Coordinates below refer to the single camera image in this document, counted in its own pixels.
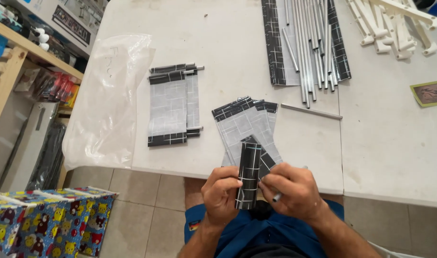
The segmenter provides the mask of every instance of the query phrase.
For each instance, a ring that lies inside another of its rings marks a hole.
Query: plastic bag
[[[150,42],[146,34],[95,41],[63,140],[67,170],[131,168],[136,90],[153,60]]]

